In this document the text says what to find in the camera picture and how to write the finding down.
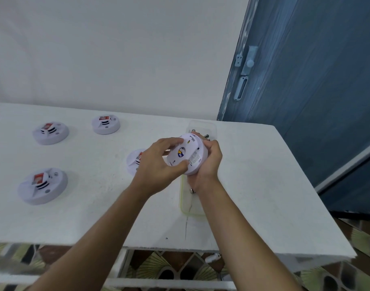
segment white smoke detector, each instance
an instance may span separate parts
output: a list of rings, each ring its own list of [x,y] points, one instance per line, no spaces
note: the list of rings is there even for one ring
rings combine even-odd
[[[167,157],[168,165],[176,166],[181,161],[189,161],[188,170],[185,175],[194,175],[208,157],[208,149],[203,144],[200,137],[194,134],[184,134],[182,144],[176,146]]]
[[[50,121],[33,131],[34,139],[41,145],[61,142],[69,135],[69,128],[62,122]]]
[[[138,149],[131,152],[126,159],[127,164],[127,171],[132,175],[135,176],[136,171],[138,170],[140,159],[142,157],[143,152],[145,149]]]
[[[120,120],[113,114],[97,116],[92,120],[92,128],[96,134],[112,134],[120,128]]]
[[[18,195],[31,205],[44,204],[59,196],[67,184],[65,172],[58,168],[45,168],[27,176],[18,186]]]

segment white wall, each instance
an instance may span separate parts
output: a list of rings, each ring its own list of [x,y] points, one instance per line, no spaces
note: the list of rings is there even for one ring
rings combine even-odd
[[[248,0],[0,0],[0,102],[216,119]]]

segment person's left hand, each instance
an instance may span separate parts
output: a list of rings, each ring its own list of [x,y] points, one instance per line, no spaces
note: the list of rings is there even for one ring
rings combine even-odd
[[[189,161],[183,160],[176,166],[168,166],[163,160],[166,150],[182,143],[182,138],[163,138],[153,143],[140,159],[140,164],[131,187],[147,197],[165,189],[172,181],[188,170]]]

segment hand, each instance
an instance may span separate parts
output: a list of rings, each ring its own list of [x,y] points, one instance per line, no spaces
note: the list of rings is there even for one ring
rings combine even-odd
[[[203,140],[203,143],[209,152],[207,160],[205,160],[205,162],[202,164],[199,171],[194,175],[188,176],[189,185],[197,193],[204,191],[204,189],[206,189],[211,182],[219,182],[217,171],[222,159],[222,153],[219,142],[216,140],[207,141],[201,134],[197,132],[192,132],[192,134],[199,136]]]
[[[153,143],[143,152],[130,186],[145,194],[146,197],[150,197],[184,174],[188,170],[188,160],[183,160],[176,166],[168,166],[162,158],[163,155],[168,154],[166,150],[174,148],[183,141],[182,138],[163,138]]]

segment forearm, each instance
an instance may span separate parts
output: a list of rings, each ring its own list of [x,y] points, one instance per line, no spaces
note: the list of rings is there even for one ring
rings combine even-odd
[[[147,200],[138,193],[133,188],[127,188],[30,290],[100,290]]]
[[[197,194],[238,290],[300,290],[219,181],[208,182]]]

